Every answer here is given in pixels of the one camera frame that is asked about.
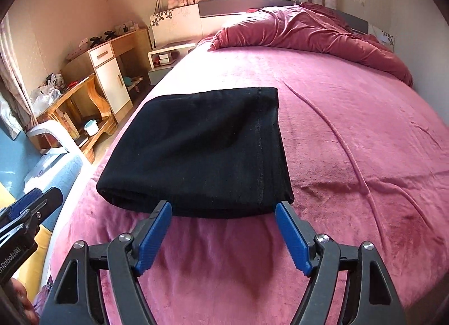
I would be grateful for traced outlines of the person's left hand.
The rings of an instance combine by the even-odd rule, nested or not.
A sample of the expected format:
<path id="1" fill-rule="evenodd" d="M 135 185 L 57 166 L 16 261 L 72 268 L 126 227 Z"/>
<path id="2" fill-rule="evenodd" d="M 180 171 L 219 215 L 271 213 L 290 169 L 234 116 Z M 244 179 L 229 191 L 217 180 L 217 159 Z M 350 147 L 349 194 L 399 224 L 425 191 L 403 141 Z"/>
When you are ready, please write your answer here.
<path id="1" fill-rule="evenodd" d="M 28 292 L 26 288 L 17 279 L 11 279 L 10 283 L 12 285 L 12 288 L 14 289 L 14 293 L 18 302 L 20 303 L 21 313 L 26 317 L 29 324 L 38 325 L 40 319 L 28 298 Z"/>

